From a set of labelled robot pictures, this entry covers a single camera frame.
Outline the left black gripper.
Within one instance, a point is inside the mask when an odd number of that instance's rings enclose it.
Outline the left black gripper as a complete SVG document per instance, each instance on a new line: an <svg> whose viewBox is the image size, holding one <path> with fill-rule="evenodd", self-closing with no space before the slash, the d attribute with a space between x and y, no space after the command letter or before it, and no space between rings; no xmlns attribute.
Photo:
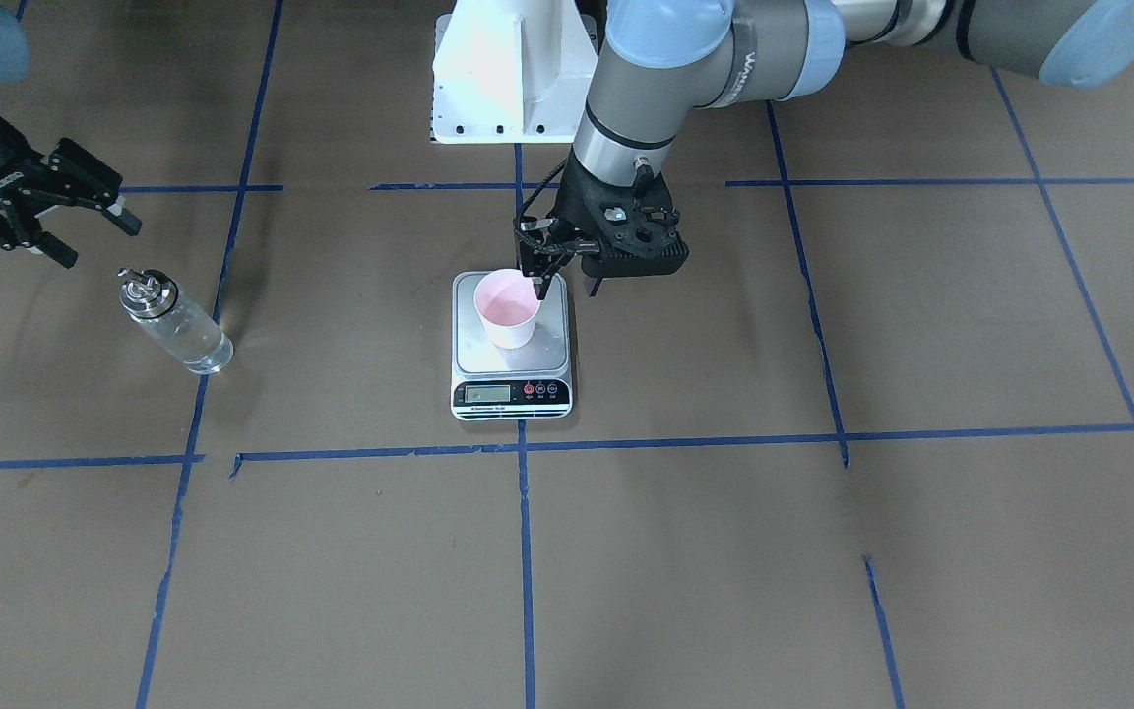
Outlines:
<svg viewBox="0 0 1134 709"><path fill-rule="evenodd" d="M624 206L671 206L671 193L665 176L651 167L638 167L629 187L617 187L598 179L581 166L577 157L568 157L555 167L528 199L524 199L514 217L514 234L518 248L518 269L533 278L538 301L545 301L555 275L599 251L596 226L599 206L617 202ZM593 277L589 298L598 296L606 277Z"/></svg>

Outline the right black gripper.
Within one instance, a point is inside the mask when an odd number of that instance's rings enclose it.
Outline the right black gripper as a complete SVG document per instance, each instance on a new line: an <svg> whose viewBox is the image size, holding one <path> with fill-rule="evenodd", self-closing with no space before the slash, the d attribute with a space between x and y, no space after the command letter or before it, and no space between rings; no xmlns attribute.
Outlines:
<svg viewBox="0 0 1134 709"><path fill-rule="evenodd" d="M44 154L0 116L0 248L27 248L64 269L81 255L40 221L51 208L88 208L127 236L139 236L143 221L125 206L122 175L76 141L59 140Z"/></svg>

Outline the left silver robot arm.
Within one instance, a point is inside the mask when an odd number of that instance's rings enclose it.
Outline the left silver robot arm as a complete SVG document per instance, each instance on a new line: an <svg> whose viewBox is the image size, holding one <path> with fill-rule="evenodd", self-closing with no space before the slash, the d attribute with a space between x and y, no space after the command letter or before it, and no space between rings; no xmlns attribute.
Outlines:
<svg viewBox="0 0 1134 709"><path fill-rule="evenodd" d="M513 220L536 299L575 259L595 282L674 275L689 250L662 167L689 111L818 93L875 43L1095 87L1134 62L1134 1L612 1L555 205Z"/></svg>

